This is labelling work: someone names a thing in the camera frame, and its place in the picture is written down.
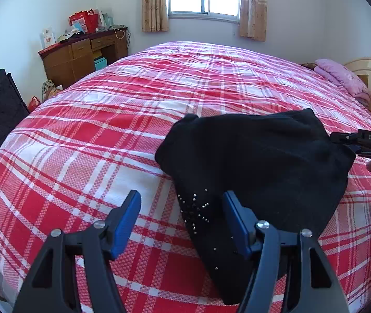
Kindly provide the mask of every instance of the yellow curtain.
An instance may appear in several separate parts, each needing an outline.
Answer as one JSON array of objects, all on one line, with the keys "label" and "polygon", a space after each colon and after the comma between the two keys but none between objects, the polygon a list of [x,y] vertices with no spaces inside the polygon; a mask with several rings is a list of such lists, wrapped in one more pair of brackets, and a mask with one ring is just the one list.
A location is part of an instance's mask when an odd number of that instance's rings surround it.
[{"label": "yellow curtain", "polygon": [[241,0],[239,35],[257,41],[266,40],[267,0]]},{"label": "yellow curtain", "polygon": [[168,0],[142,0],[142,31],[168,31]]}]

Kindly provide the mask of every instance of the wooden desk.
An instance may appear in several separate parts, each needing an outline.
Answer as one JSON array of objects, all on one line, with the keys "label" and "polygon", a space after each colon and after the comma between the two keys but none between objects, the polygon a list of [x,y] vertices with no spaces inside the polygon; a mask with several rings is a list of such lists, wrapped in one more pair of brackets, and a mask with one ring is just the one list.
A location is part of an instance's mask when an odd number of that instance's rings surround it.
[{"label": "wooden desk", "polygon": [[47,78],[67,88],[95,71],[94,58],[104,56],[108,64],[128,56],[127,28],[86,34],[41,51]]}]

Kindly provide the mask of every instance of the bed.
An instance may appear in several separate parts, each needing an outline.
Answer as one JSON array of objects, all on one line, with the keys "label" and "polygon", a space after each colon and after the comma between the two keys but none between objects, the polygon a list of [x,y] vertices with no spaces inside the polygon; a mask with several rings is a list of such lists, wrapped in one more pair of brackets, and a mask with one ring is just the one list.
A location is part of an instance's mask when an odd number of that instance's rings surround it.
[{"label": "bed", "polygon": [[[0,294],[14,302],[54,228],[82,230],[142,195],[133,233],[112,270],[128,312],[234,312],[223,306],[180,217],[174,186],[154,160],[186,113],[271,114],[311,108],[327,132],[371,130],[371,112],[297,64],[243,49],[158,45],[95,72],[32,112],[0,149]],[[351,312],[371,298],[371,174],[357,158],[320,237]],[[92,312],[78,258],[84,312]],[[284,280],[271,312],[279,312]]]}]

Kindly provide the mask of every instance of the curtain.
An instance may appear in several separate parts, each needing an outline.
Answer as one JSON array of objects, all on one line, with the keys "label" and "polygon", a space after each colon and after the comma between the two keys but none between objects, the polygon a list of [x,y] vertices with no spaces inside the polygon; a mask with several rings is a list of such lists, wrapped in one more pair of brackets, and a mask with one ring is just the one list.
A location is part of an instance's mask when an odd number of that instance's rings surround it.
[{"label": "curtain", "polygon": [[265,41],[267,20],[266,0],[241,0],[239,35]]},{"label": "curtain", "polygon": [[168,1],[142,0],[142,31],[168,31]]}]

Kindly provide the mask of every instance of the wall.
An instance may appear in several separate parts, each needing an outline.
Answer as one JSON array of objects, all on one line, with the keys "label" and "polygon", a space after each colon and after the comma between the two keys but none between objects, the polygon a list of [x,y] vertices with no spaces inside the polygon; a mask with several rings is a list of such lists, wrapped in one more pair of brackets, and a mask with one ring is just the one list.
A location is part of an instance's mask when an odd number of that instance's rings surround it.
[{"label": "wall", "polygon": [[330,57],[346,62],[371,54],[371,8],[366,0],[268,0],[265,43],[239,37],[238,26],[208,20],[170,20],[167,33],[141,32],[141,0],[97,0],[132,33],[130,53],[167,41],[200,41],[246,48],[294,62]]},{"label": "wall", "polygon": [[95,5],[95,0],[0,0],[0,68],[12,73],[26,103],[33,95],[40,98],[46,80],[38,56],[42,29],[52,26],[60,35],[70,15]]}]

